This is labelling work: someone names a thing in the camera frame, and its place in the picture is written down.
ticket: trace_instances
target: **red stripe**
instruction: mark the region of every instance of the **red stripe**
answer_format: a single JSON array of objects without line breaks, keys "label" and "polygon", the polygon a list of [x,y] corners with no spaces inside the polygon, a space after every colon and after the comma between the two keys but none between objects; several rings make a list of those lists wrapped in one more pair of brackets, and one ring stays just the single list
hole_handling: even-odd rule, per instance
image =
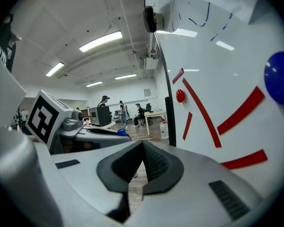
[{"label": "red stripe", "polygon": [[262,91],[256,87],[237,111],[217,127],[219,134],[222,135],[239,123],[242,119],[249,115],[264,98],[265,96]]},{"label": "red stripe", "polygon": [[182,74],[184,73],[183,68],[181,68],[181,70],[179,71],[179,73],[176,75],[176,77],[172,80],[172,84],[175,84],[175,82],[182,76]]},{"label": "red stripe", "polygon": [[255,153],[252,153],[248,156],[239,158],[239,159],[235,159],[232,161],[227,161],[227,162],[223,162],[221,163],[221,165],[225,166],[228,169],[237,169],[237,168],[241,168],[241,167],[246,167],[246,166],[251,166],[254,164],[258,164],[261,163],[263,161],[267,161],[267,156],[264,152],[264,150],[259,150]]},{"label": "red stripe", "polygon": [[194,99],[195,103],[197,104],[199,110],[201,111],[201,114],[203,115],[203,118],[205,119],[205,122],[207,124],[208,129],[209,129],[209,132],[212,135],[214,145],[216,146],[216,148],[222,147],[220,140],[219,140],[219,136],[216,132],[216,129],[213,126],[213,122],[210,119],[207,111],[205,110],[205,108],[204,108],[203,104],[201,103],[200,99],[198,98],[197,94],[193,91],[193,89],[191,88],[189,83],[185,80],[185,78],[183,78],[183,83],[184,83],[185,87],[188,89],[190,95],[193,97],[193,99]]},{"label": "red stripe", "polygon": [[186,121],[186,126],[185,126],[185,130],[184,130],[184,134],[183,134],[183,140],[186,139],[186,135],[190,126],[190,122],[191,122],[191,118],[193,117],[193,115],[191,114],[191,112],[188,112],[188,117],[187,117],[187,121]]}]

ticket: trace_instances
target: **blue sphere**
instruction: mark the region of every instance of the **blue sphere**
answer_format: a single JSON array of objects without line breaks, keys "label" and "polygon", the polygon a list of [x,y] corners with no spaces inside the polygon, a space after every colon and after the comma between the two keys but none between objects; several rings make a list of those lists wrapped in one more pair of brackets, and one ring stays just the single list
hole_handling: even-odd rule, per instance
[{"label": "blue sphere", "polygon": [[269,58],[264,69],[264,82],[270,96],[284,105],[284,52]]}]

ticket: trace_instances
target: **fluorescent ceiling light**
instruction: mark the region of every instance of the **fluorescent ceiling light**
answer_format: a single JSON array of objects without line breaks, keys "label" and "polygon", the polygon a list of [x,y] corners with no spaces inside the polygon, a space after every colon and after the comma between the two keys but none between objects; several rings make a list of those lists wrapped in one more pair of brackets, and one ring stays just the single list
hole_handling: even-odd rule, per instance
[{"label": "fluorescent ceiling light", "polygon": [[102,81],[95,82],[95,83],[92,83],[92,84],[86,85],[86,87],[91,87],[91,86],[98,85],[98,84],[101,84],[101,83],[102,83]]},{"label": "fluorescent ceiling light", "polygon": [[223,43],[222,41],[218,41],[216,44],[221,46],[221,47],[223,47],[223,48],[225,48],[225,49],[227,49],[227,50],[230,50],[230,51],[233,51],[235,49],[232,46],[230,46],[230,45],[228,45],[226,43]]},{"label": "fluorescent ceiling light", "polygon": [[181,29],[178,28],[176,31],[174,31],[173,33],[171,32],[167,32],[167,31],[161,31],[158,30],[157,34],[171,34],[171,35],[183,35],[183,36],[188,36],[188,37],[196,37],[196,35],[198,34],[195,31],[190,31],[190,30],[186,30],[186,29]]},{"label": "fluorescent ceiling light", "polygon": [[131,77],[135,77],[136,74],[132,74],[132,75],[127,75],[127,76],[122,76],[122,77],[118,77],[118,78],[115,78],[116,80],[119,80],[119,79],[123,79],[123,78],[131,78]]},{"label": "fluorescent ceiling light", "polygon": [[184,71],[199,71],[200,69],[185,69]]},{"label": "fluorescent ceiling light", "polygon": [[52,68],[48,73],[47,76],[50,77],[51,75],[53,75],[57,70],[59,70],[62,66],[64,66],[63,63],[59,62],[57,65],[55,65],[54,68]]},{"label": "fluorescent ceiling light", "polygon": [[98,46],[98,45],[101,45],[101,44],[104,44],[104,43],[107,43],[107,42],[110,42],[110,41],[113,41],[113,40],[116,40],[116,39],[120,39],[120,38],[122,38],[121,31],[117,31],[117,32],[114,32],[112,34],[108,34],[106,36],[103,36],[101,38],[93,40],[93,41],[89,42],[88,44],[86,44],[84,46],[81,46],[80,50],[85,52],[85,51],[88,51],[88,50]]}]

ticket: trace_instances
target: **black seat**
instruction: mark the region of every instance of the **black seat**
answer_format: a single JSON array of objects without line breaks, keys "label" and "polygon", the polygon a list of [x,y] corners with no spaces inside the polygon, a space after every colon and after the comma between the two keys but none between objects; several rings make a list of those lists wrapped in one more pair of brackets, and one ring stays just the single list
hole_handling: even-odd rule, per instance
[{"label": "black seat", "polygon": [[[147,104],[147,105],[146,105],[146,109],[144,109],[144,112],[151,112],[151,104]],[[141,123],[142,126],[144,126],[144,124],[146,124],[145,117],[143,117],[143,119],[144,119],[144,122]],[[147,123],[148,123],[149,125],[151,125],[151,124],[152,124],[152,121],[150,121],[149,119],[150,119],[150,117],[147,119]]]}]

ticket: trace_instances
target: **wooden floor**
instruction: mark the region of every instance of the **wooden floor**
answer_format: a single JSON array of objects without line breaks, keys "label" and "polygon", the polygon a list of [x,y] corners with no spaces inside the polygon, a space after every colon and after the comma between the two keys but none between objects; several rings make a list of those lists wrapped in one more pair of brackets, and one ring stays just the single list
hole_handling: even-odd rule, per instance
[{"label": "wooden floor", "polygon": [[[149,126],[150,135],[147,135],[146,125],[141,126],[141,121],[138,121],[140,124],[139,128],[133,127],[133,122],[128,122],[128,127],[126,129],[126,133],[132,138],[132,140],[152,140],[155,142],[164,143],[166,145],[169,144],[169,140],[161,139],[160,132],[160,121],[161,117],[151,118],[150,119],[153,124]],[[116,123],[110,129],[118,130],[123,129],[125,125],[121,125],[120,123]],[[143,186],[147,184],[147,176],[145,171],[144,163],[142,162],[138,169],[138,177],[133,178],[128,185],[128,201],[130,213],[132,214],[141,204],[142,202],[142,191]]]},{"label": "wooden floor", "polygon": [[114,126],[110,127],[111,130],[117,131],[118,129],[123,129],[126,126],[126,133],[132,138],[132,140],[152,140],[155,142],[161,142],[164,144],[169,144],[169,140],[162,140],[161,139],[161,132],[160,132],[160,121],[162,121],[161,117],[151,118],[149,119],[153,123],[149,125],[150,135],[147,135],[147,128],[146,124],[141,126],[141,122],[144,120],[139,120],[139,128],[134,127],[133,122],[128,122],[127,125],[122,125],[119,122],[116,122]]}]

